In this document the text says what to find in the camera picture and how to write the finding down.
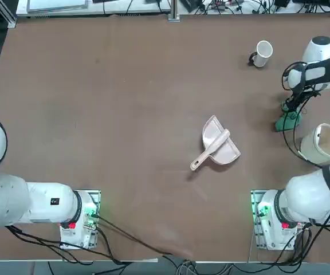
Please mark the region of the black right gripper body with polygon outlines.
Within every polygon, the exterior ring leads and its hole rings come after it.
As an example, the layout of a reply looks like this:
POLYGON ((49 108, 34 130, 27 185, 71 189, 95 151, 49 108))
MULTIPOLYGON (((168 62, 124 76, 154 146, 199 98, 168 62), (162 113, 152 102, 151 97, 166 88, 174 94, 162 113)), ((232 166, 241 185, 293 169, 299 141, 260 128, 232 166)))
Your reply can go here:
POLYGON ((320 91, 316 89, 316 85, 310 85, 303 90, 293 94, 294 100, 306 100, 310 97, 316 97, 320 94, 320 91))

